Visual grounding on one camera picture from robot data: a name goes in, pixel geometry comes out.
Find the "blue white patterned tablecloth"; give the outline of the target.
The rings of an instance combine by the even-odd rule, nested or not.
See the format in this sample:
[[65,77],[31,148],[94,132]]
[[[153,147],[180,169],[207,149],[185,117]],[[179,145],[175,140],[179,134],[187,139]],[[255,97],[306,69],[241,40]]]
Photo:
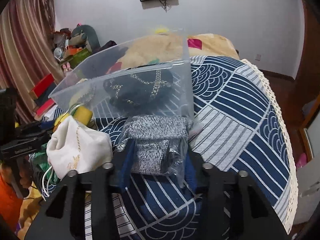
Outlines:
[[[295,164],[281,111],[264,75],[246,61],[225,56],[190,59],[194,129],[188,152],[221,171],[248,172],[287,234],[297,208]],[[113,157],[127,117],[109,132]],[[196,239],[203,198],[175,176],[130,173],[113,193],[119,239]],[[91,232],[91,192],[85,194],[85,239]]]

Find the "yellow plush headrest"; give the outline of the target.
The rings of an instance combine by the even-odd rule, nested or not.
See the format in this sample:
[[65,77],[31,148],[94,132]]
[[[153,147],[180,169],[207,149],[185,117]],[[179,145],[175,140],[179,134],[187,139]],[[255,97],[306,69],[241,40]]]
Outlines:
[[164,33],[169,33],[170,29],[167,27],[157,27],[154,29],[155,34],[164,34]]

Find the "grey knit item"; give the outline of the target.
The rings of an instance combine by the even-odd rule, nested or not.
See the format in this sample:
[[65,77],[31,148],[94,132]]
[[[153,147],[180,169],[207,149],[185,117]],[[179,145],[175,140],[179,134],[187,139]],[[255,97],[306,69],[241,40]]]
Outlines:
[[125,122],[116,149],[122,151],[133,140],[132,173],[175,176],[183,187],[189,134],[193,129],[194,121],[188,117],[133,116]]

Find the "orange sleeve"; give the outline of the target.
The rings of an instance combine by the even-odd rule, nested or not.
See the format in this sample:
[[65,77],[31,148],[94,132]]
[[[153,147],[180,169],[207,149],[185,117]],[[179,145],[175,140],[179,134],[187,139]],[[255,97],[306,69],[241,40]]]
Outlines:
[[23,200],[16,196],[15,190],[1,177],[0,212],[12,232],[15,232],[20,217]]

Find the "grey green plush pillow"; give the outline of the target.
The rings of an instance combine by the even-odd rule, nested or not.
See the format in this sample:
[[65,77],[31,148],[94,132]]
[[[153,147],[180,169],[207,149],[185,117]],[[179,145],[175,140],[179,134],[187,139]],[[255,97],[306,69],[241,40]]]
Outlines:
[[93,52],[99,49],[100,43],[94,28],[90,25],[79,25],[71,32],[72,45],[85,45],[86,48]]

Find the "red gift box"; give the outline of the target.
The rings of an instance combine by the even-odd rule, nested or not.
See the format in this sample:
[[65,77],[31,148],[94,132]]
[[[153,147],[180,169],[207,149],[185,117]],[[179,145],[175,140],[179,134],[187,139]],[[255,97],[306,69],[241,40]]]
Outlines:
[[55,80],[52,74],[46,75],[29,92],[30,97],[33,100],[38,99],[47,90],[47,88],[49,88],[49,86],[53,83],[55,83]]

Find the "clear plastic storage box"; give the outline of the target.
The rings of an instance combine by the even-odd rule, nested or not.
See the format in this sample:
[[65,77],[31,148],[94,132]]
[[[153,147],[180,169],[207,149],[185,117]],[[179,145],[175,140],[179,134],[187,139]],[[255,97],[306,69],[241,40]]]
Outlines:
[[186,35],[169,30],[93,54],[66,75],[50,98],[65,113],[86,107],[94,127],[105,132],[135,115],[193,118]]

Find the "green cardboard box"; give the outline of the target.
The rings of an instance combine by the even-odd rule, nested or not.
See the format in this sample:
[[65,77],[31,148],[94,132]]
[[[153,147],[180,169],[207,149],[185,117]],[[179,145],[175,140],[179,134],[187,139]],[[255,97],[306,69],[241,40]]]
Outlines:
[[92,52],[89,51],[87,48],[84,48],[78,51],[76,54],[67,57],[66,59],[62,60],[59,63],[59,66],[62,67],[67,62],[70,64],[71,68],[76,68],[82,61],[92,55]]

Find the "white wall socket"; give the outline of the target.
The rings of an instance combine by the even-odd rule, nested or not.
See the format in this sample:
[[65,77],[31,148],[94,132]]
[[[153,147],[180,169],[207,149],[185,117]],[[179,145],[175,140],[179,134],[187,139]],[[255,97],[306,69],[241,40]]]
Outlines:
[[256,61],[260,61],[260,60],[261,60],[261,55],[260,55],[260,54],[257,54],[257,55],[255,56],[255,60],[256,60]]

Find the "white drawstring cloth pouch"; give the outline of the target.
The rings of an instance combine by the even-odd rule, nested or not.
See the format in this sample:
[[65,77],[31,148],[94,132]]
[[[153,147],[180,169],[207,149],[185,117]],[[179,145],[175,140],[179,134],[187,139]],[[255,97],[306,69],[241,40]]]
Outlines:
[[49,168],[41,181],[44,197],[49,197],[49,184],[54,174],[61,180],[71,170],[94,171],[113,158],[110,136],[87,127],[71,115],[57,123],[46,154]]

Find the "dark purple garment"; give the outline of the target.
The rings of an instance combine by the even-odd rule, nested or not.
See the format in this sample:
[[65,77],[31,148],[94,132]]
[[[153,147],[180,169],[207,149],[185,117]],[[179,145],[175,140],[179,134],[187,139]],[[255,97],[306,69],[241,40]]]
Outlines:
[[110,41],[108,41],[107,43],[105,43],[103,46],[101,46],[100,48],[96,49],[96,50],[95,50],[95,53],[98,53],[98,52],[100,52],[100,51],[102,51],[102,50],[111,48],[111,47],[116,46],[116,45],[117,45],[116,42],[110,40]]

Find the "beige fleece blanket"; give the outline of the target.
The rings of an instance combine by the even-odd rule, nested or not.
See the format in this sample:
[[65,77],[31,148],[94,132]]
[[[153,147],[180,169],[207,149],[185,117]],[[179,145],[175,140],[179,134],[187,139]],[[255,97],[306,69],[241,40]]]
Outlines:
[[135,68],[189,59],[192,56],[228,56],[239,59],[232,42],[221,35],[199,34],[185,38],[174,33],[162,33],[134,40],[113,68]]

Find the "brown wooden door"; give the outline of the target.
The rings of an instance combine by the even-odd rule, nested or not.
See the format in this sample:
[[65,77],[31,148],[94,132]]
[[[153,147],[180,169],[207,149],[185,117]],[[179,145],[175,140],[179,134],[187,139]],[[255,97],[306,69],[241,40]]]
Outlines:
[[297,110],[297,127],[305,120],[303,106],[319,94],[319,21],[308,3],[303,2],[303,9],[304,44],[293,94]]

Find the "pink rabbit toy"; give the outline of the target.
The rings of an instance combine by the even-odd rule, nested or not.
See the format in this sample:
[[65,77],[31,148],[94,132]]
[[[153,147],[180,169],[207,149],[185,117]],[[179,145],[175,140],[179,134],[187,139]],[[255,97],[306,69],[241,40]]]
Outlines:
[[69,62],[66,62],[65,64],[62,65],[62,70],[63,70],[63,73],[65,75],[67,75],[68,73],[70,73],[72,71],[72,68],[71,68],[71,65]]

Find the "red gold striped curtain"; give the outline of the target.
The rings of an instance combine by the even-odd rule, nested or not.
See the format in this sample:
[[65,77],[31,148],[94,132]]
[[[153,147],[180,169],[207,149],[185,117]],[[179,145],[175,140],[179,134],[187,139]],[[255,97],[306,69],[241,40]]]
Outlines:
[[1,88],[17,89],[23,122],[34,119],[33,87],[48,74],[63,79],[52,52],[54,31],[53,0],[10,0],[1,12]]

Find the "black hat with gold chains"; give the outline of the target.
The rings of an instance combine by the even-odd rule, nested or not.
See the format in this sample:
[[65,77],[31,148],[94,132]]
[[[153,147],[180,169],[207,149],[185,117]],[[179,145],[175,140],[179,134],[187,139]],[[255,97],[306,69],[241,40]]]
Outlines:
[[154,109],[163,103],[173,90],[173,76],[167,69],[138,72],[105,80],[104,90],[110,104],[120,111],[138,112]]

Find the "green knitted cloth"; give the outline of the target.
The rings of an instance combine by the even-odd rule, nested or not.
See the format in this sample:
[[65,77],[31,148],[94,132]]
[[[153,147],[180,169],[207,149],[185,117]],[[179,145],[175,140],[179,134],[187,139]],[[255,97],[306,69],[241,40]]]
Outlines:
[[[33,153],[31,155],[30,161],[33,169],[38,169],[43,174],[50,168],[50,164],[48,163],[48,156],[44,147],[42,147],[39,152]],[[53,170],[49,171],[46,174],[46,179],[48,180],[51,174],[52,178],[50,179],[50,183],[56,185],[60,181],[60,179],[57,177],[57,174]]]

